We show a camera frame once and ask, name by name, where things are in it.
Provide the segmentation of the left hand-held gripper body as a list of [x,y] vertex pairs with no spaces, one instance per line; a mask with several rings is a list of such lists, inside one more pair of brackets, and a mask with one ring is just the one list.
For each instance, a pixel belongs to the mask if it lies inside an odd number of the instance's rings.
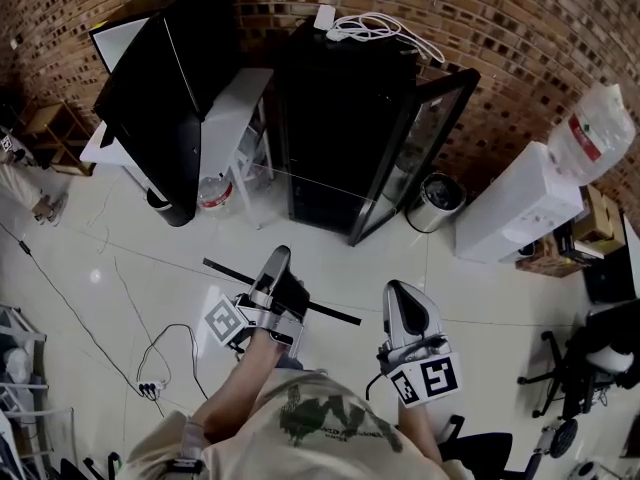
[[224,293],[209,294],[204,312],[204,323],[217,343],[238,353],[244,352],[242,344],[254,331],[261,329],[295,356],[304,331],[304,320],[295,319],[288,312],[275,314],[272,306],[262,309],[250,301],[248,293],[233,299]]

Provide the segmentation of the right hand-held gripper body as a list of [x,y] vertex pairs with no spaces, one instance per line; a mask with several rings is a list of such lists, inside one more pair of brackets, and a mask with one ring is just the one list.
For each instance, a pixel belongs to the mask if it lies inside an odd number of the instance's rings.
[[396,389],[405,408],[433,402],[462,388],[459,357],[445,334],[396,349],[385,343],[377,358],[382,375]]

